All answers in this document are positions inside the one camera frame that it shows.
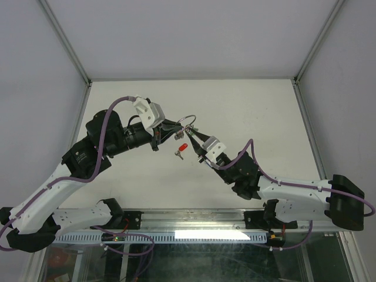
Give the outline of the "key with red tag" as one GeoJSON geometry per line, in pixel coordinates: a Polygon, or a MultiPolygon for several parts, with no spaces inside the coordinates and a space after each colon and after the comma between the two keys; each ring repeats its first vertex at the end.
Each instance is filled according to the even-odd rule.
{"type": "Polygon", "coordinates": [[[183,160],[184,158],[183,158],[183,156],[182,156],[182,152],[183,152],[184,150],[186,150],[187,147],[188,147],[188,144],[187,144],[187,143],[182,144],[174,154],[175,154],[177,157],[179,157],[181,160],[183,160]]]}

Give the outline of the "metal keyring with clips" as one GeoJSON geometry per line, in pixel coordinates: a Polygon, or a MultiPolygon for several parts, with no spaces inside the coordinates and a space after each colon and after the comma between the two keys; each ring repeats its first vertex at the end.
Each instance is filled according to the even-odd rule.
{"type": "Polygon", "coordinates": [[[196,121],[196,118],[197,118],[196,115],[187,115],[187,116],[184,116],[181,119],[179,119],[176,122],[176,125],[179,125],[180,129],[175,133],[174,139],[175,140],[182,139],[182,138],[184,138],[185,133],[189,133],[191,129],[194,129],[193,124],[196,121]],[[190,119],[190,118],[193,118],[193,120],[190,123],[188,123],[186,125],[182,125],[183,121],[185,121],[186,119],[190,119]]]}

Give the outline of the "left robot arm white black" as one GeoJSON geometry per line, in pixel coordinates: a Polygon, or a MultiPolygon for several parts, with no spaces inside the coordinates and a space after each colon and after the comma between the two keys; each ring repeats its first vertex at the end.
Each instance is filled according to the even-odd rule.
{"type": "Polygon", "coordinates": [[[114,110],[102,110],[86,124],[87,135],[63,156],[51,177],[28,200],[16,207],[1,208],[1,234],[6,229],[7,247],[2,251],[34,253],[57,237],[88,227],[116,229],[124,218],[114,198],[101,199],[93,207],[65,210],[60,205],[74,192],[110,168],[114,156],[150,144],[152,150],[182,128],[163,120],[146,130],[142,122],[123,127],[114,110]]]}

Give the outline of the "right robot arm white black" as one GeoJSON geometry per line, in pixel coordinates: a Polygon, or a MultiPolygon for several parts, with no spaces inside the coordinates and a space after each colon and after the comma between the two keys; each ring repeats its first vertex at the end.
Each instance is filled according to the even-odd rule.
{"type": "Polygon", "coordinates": [[[347,177],[335,174],[330,180],[308,181],[272,176],[257,163],[252,140],[231,160],[218,138],[193,129],[188,137],[199,161],[230,184],[236,195],[265,201],[265,225],[329,220],[341,229],[364,229],[364,192],[347,177]]]}

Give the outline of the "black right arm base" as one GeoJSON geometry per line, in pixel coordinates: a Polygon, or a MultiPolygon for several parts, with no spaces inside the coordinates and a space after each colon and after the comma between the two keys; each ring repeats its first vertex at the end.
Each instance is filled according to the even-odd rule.
{"type": "Polygon", "coordinates": [[[264,210],[245,211],[243,215],[246,229],[262,229],[265,231],[282,230],[284,227],[286,229],[297,229],[296,221],[285,223],[276,218],[276,206],[279,202],[277,199],[267,200],[263,204],[264,210]]]}

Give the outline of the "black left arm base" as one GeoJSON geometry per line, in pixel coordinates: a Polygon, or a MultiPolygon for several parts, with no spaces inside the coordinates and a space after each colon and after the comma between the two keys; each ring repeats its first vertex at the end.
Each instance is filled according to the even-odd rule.
{"type": "Polygon", "coordinates": [[[103,199],[98,204],[104,204],[110,209],[111,218],[99,227],[106,230],[139,230],[142,221],[142,211],[123,210],[115,198],[103,199]]]}

